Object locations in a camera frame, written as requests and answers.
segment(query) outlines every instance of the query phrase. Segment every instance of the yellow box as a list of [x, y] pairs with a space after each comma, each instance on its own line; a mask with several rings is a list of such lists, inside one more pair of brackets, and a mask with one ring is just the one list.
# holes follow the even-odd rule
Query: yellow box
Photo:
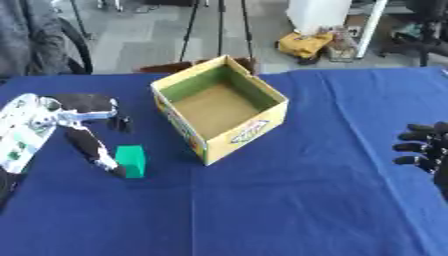
[[210, 165], [283, 123], [288, 99], [229, 56], [158, 80], [155, 102]]

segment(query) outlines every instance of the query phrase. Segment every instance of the gray sleeve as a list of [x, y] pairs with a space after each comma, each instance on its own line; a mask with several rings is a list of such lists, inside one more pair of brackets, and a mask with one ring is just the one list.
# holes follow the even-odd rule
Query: gray sleeve
[[58, 74], [67, 70], [64, 36], [59, 18], [48, 0], [23, 0], [32, 42], [31, 74]]

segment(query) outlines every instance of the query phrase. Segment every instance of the green cube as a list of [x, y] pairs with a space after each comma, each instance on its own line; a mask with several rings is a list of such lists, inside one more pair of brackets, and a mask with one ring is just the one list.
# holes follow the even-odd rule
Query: green cube
[[115, 160], [126, 168], [126, 178], [139, 179], [145, 176], [146, 157], [142, 146], [119, 146]]

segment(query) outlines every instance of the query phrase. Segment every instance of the yellow object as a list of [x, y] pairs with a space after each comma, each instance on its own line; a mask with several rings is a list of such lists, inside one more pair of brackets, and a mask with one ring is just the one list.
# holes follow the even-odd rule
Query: yellow object
[[333, 41], [333, 33], [320, 33], [311, 37], [302, 37], [293, 32], [278, 41], [278, 50], [301, 58], [312, 58], [325, 45]]
[[285, 96], [229, 56], [151, 87], [159, 110], [206, 165], [282, 124], [288, 105]]

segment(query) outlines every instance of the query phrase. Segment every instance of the floor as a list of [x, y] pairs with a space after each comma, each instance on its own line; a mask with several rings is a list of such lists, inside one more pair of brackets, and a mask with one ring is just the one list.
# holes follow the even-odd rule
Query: floor
[[[177, 61], [186, 32], [191, 8], [160, 6], [148, 13], [135, 13], [138, 0], [123, 0], [125, 11], [113, 8], [99, 10], [96, 0], [77, 0], [88, 32], [94, 60], [95, 73], [129, 73], [141, 66], [158, 65]], [[326, 58], [313, 66], [301, 67], [294, 58], [276, 51], [273, 44], [291, 32], [285, 10], [288, 0], [247, 0], [249, 18], [254, 36], [258, 71], [276, 73], [300, 68], [365, 68], [413, 66], [416, 58], [391, 55], [377, 57], [375, 46], [366, 57], [353, 63], [333, 63]], [[58, 7], [62, 16], [74, 22], [73, 11], [68, 1]], [[187, 60], [212, 58], [217, 52], [218, 32], [217, 1], [198, 12], [194, 32], [187, 51]], [[239, 2], [227, 1], [225, 15], [225, 50], [232, 56], [247, 56], [244, 26]], [[69, 52], [75, 52], [72, 46]], [[433, 58], [434, 63], [446, 63], [445, 59]]]

